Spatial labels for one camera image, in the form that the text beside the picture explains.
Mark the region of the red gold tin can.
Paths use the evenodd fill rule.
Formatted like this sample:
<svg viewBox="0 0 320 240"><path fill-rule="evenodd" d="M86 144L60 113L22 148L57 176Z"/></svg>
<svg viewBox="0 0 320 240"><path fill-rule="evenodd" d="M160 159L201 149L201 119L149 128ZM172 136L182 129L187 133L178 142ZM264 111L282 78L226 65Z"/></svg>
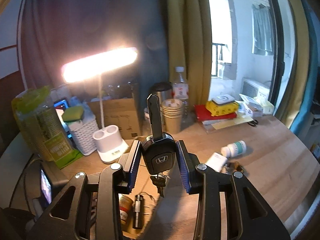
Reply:
<svg viewBox="0 0 320 240"><path fill-rule="evenodd" d="M129 214L132 209L133 200L124 194L118 194L119 197L119 209L120 209L120 220L123 225L127 223Z"/></svg>

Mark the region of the brown strap wristwatch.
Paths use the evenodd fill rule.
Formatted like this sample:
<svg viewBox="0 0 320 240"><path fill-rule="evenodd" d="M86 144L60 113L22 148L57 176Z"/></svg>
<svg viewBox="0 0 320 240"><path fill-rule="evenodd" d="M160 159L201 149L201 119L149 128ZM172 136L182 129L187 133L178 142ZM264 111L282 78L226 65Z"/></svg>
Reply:
<svg viewBox="0 0 320 240"><path fill-rule="evenodd" d="M233 174L234 172L241 172L244 173L245 169L243 168L243 166L235 161L235 162L227 162L224 165L224 172L225 174Z"/></svg>

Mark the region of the black car key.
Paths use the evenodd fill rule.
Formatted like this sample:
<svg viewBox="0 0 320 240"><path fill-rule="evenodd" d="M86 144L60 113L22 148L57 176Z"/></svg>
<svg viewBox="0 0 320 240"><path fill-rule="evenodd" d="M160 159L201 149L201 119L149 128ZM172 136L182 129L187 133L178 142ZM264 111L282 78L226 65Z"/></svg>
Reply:
<svg viewBox="0 0 320 240"><path fill-rule="evenodd" d="M151 135L146 137L142 143L142 156L153 185L157 187L159 195L164 197L167 176L163 172L173 168L177 145L173 137L162 130L158 96L150 94L147 98L147 104Z"/></svg>

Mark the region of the white boxes pile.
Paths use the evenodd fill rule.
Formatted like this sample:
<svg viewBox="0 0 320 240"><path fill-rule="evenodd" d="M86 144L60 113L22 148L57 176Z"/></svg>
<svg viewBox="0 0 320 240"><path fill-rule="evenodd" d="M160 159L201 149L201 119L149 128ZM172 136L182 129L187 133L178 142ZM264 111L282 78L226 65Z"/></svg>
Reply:
<svg viewBox="0 0 320 240"><path fill-rule="evenodd" d="M263 96L256 96L255 98L244 94L239 94L239 96L244 102L246 114L252 118L272 115L274 113L274 105Z"/></svg>

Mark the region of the black phone stand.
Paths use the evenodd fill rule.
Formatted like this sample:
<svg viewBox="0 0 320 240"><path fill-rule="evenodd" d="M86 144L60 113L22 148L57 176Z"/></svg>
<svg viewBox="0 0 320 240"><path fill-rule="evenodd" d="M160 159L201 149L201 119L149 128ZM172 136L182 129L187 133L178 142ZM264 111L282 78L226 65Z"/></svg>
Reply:
<svg viewBox="0 0 320 240"><path fill-rule="evenodd" d="M52 202L68 183L67 177L61 172L54 161L44 161L40 158L32 159L23 172L23 193L29 212L31 212L31 208L27 196L26 176L28 168L36 162L39 163L40 203L43 209Z"/></svg>

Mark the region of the yellow curtain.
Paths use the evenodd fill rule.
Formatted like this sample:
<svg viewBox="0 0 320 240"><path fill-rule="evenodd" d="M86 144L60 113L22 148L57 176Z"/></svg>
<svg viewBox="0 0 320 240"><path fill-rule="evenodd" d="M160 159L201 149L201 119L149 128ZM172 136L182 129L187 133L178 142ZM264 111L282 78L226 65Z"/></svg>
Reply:
<svg viewBox="0 0 320 240"><path fill-rule="evenodd" d="M185 68L189 106L207 102L212 69L212 26L209 0L167 0L169 79Z"/></svg>

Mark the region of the yellow wet wipes pack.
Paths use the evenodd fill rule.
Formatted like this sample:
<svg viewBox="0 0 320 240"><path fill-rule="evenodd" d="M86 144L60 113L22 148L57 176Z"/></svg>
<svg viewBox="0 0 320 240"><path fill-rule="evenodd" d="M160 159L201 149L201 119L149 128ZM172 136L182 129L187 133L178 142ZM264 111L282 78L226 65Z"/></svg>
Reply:
<svg viewBox="0 0 320 240"><path fill-rule="evenodd" d="M216 105L212 101L206 102L206 109L211 113L211 116L222 116L234 113L238 108L239 104L236 101L225 105Z"/></svg>

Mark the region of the white plastic basket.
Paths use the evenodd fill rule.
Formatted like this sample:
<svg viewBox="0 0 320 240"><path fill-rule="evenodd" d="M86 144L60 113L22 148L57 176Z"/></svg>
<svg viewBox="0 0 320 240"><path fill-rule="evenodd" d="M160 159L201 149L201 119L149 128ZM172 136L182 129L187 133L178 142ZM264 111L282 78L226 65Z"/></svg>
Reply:
<svg viewBox="0 0 320 240"><path fill-rule="evenodd" d="M97 149L93 139L93 133L99 130L96 119L86 123L82 120L69 122L67 126L77 149L83 155L88 156Z"/></svg>

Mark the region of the stack of paper cups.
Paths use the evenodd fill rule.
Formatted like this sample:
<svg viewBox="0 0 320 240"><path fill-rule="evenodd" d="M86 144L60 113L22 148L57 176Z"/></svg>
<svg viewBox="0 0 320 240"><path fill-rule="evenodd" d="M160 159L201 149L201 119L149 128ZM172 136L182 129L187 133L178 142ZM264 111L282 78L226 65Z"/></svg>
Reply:
<svg viewBox="0 0 320 240"><path fill-rule="evenodd" d="M167 99L161 103L167 132L177 134L181 129L183 103L178 99Z"/></svg>

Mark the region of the black flashlight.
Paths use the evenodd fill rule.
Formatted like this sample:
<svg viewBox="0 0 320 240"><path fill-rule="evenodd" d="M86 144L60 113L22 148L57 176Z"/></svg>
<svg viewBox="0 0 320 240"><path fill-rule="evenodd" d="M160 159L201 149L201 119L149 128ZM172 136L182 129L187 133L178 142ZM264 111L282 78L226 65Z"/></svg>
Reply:
<svg viewBox="0 0 320 240"><path fill-rule="evenodd" d="M133 206L133 228L143 228L143 216L144 216L144 197L141 194L135 195L135 201Z"/></svg>

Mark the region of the green yellow sponge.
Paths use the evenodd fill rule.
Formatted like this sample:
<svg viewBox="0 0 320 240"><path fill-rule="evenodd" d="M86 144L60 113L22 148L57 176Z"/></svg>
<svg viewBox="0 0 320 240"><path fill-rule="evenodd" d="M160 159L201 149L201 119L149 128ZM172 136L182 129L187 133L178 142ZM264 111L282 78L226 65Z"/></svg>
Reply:
<svg viewBox="0 0 320 240"><path fill-rule="evenodd" d="M64 122L78 121L82 119L83 114L83 107L81 105L77 105L67 108L62 115L62 119Z"/></svg>

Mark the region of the white device on wipes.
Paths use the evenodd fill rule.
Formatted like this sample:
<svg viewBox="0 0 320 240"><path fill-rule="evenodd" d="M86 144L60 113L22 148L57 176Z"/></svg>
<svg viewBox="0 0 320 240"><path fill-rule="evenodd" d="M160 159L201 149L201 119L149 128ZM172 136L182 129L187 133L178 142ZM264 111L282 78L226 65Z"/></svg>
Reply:
<svg viewBox="0 0 320 240"><path fill-rule="evenodd" d="M222 94L222 95L213 97L211 101L216 105L225 105L225 104L234 102L235 98L229 94Z"/></svg>

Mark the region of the white 33W charger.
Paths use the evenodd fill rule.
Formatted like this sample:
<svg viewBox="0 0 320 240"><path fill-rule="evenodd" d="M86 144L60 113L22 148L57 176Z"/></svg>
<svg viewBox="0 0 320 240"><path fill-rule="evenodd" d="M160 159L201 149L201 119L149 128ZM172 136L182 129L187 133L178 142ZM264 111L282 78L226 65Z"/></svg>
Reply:
<svg viewBox="0 0 320 240"><path fill-rule="evenodd" d="M227 163L227 160L228 159L223 155L214 152L205 164L214 171L221 172L222 168Z"/></svg>

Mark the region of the steel thermos cup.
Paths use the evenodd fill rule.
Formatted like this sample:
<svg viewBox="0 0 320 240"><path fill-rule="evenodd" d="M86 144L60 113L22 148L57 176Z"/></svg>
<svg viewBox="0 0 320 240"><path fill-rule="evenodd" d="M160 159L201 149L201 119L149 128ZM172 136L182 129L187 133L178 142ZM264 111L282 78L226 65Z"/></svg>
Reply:
<svg viewBox="0 0 320 240"><path fill-rule="evenodd" d="M169 82L159 82L155 83L150 87L150 93L156 94L159 98L159 103L163 101L172 99L172 85Z"/></svg>

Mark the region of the black scissors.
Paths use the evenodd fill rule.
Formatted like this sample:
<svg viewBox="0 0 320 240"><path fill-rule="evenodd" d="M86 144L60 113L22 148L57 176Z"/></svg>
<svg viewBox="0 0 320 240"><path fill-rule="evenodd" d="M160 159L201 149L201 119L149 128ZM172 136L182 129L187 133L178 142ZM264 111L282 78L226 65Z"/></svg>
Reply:
<svg viewBox="0 0 320 240"><path fill-rule="evenodd" d="M248 124L252 127L256 127L259 124L259 122L258 122L258 120L252 120L252 121L248 122Z"/></svg>

